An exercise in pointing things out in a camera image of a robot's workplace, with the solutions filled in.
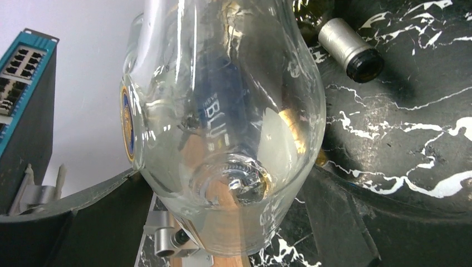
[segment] blue and gold emblem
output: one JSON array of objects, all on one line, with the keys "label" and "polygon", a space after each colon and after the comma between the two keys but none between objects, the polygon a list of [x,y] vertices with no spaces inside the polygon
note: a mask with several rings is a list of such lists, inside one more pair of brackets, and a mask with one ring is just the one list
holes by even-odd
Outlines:
[{"label": "blue and gold emblem", "polygon": [[121,126],[125,141],[126,154],[130,161],[134,159],[134,131],[132,126],[130,99],[126,86],[121,89]]}]

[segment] bottle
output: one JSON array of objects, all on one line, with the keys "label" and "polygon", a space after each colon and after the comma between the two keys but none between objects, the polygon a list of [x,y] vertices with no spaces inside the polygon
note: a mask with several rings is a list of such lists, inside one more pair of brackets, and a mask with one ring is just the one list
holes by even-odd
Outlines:
[{"label": "bottle", "polygon": [[309,45],[316,41],[343,67],[355,82],[375,79],[383,70],[380,53],[339,16],[351,0],[295,0],[293,11]]},{"label": "bottle", "polygon": [[291,3],[145,5],[120,86],[128,159],[199,247],[254,254],[274,237],[325,130],[320,74]]}]

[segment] black marble countertop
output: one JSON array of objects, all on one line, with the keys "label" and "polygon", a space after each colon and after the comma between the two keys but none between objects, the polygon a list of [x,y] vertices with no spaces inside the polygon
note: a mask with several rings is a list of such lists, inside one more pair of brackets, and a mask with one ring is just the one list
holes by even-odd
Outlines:
[{"label": "black marble countertop", "polygon": [[[357,84],[320,47],[326,168],[378,194],[429,209],[472,205],[472,4],[469,0],[354,0],[344,19],[386,67]],[[166,266],[145,241],[139,266]],[[253,266],[322,266],[299,194]]]}]

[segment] white wall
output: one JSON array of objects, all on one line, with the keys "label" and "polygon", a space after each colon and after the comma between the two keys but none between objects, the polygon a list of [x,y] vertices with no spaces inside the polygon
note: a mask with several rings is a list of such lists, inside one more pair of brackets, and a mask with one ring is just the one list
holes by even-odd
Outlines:
[{"label": "white wall", "polygon": [[63,196],[130,164],[121,137],[119,82],[129,26],[142,0],[2,0],[0,52],[24,28],[60,39],[54,145],[44,184],[67,167]]}]

